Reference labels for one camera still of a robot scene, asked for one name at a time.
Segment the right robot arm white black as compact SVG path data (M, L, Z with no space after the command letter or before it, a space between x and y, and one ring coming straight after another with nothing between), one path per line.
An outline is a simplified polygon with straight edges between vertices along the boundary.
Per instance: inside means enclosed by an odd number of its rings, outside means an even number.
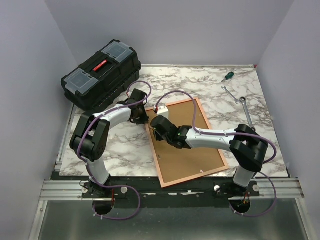
M162 115L151 122L153 135L157 141L166 141L177 149L212 148L231 152L239 166L230 183L230 191L241 196L248 190L253 176L262 170L269 147L268 142L248 125L213 132L188 125L175 126Z

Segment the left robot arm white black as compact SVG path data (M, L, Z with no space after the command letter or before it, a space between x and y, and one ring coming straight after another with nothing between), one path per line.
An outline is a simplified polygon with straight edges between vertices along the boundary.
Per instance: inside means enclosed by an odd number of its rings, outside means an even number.
M109 131L125 122L136 125L148 123L145 110L148 96L134 89L129 98L118 102L113 108L95 114L85 112L79 119L69 147L84 162L90 181L95 183L93 191L101 198L107 197L111 191L111 185L107 182L110 174L102 159Z

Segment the red wooden picture frame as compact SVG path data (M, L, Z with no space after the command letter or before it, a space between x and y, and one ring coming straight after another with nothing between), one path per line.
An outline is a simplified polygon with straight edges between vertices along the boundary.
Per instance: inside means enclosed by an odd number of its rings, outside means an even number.
M196 127L210 130L211 124L200 100L196 102ZM191 126L194 105L185 99L166 104L169 120L179 126ZM163 141L156 141L151 128L151 120L156 117L152 107L146 109L149 123L145 124L160 185L166 188L196 178L212 175L229 169L222 150L213 148L177 149Z

